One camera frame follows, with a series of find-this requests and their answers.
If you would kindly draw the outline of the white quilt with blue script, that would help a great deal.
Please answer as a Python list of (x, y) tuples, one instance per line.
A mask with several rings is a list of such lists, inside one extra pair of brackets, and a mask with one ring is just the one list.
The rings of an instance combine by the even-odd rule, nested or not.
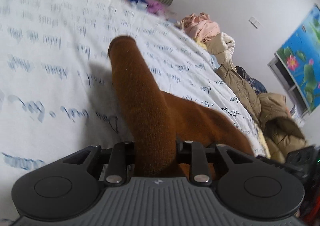
[(1, 0), (1, 190), (87, 144), (130, 137), (107, 49), (132, 37), (159, 88), (218, 110), (266, 154), (216, 61), (173, 24), (124, 0)]

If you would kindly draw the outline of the pink clothes pile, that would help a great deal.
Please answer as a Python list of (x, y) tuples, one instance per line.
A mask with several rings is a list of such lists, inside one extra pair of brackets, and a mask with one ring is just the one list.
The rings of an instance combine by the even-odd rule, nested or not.
[(180, 27), (186, 35), (202, 43), (210, 41), (221, 33), (219, 24), (212, 21), (210, 16), (203, 12), (199, 15), (193, 13), (186, 16), (181, 20)]

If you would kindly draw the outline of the cream fleece garment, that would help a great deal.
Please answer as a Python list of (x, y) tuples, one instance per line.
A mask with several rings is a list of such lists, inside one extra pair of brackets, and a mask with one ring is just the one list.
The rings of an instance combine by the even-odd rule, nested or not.
[(233, 53), (235, 50), (235, 40), (228, 34), (222, 32), (221, 43), (222, 43), (222, 51), (220, 54), (221, 54), (223, 63), (232, 62)]

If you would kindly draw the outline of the brown padded jacket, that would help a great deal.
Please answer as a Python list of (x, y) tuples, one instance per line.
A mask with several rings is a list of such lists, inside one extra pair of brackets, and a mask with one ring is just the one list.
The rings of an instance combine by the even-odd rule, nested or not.
[(262, 132), (270, 158), (285, 163), (289, 153), (307, 147), (307, 141), (286, 106), (286, 98), (277, 93), (256, 93), (238, 73), (233, 62), (223, 63), (221, 33), (206, 42), (207, 51), (216, 57), (216, 74), (229, 86)]

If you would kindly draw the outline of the lotus flower picture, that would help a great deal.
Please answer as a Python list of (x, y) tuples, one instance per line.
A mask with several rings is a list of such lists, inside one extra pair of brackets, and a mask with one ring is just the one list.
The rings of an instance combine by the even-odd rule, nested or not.
[(306, 109), (319, 106), (319, 7), (314, 5), (293, 34), (276, 51)]

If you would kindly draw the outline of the purple garment near headboard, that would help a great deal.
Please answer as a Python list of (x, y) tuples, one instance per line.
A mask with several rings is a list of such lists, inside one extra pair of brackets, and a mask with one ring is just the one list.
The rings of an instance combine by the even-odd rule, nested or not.
[(155, 15), (165, 15), (166, 7), (159, 1), (149, 0), (147, 5), (147, 11)]

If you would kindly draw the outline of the brown knit sweater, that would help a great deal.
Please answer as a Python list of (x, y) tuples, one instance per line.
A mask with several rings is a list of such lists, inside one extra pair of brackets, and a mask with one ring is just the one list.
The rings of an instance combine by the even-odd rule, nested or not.
[(135, 141), (135, 176), (187, 177), (188, 166), (176, 162), (177, 139), (225, 144), (253, 156), (248, 138), (221, 112), (161, 91), (133, 38), (116, 37), (108, 55), (112, 85)]

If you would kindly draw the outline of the white wall switch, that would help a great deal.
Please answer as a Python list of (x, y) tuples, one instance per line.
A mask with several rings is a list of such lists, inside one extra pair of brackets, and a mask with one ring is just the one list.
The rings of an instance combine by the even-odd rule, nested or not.
[(255, 18), (250, 17), (248, 20), (256, 29), (259, 29), (261, 27), (261, 23)]

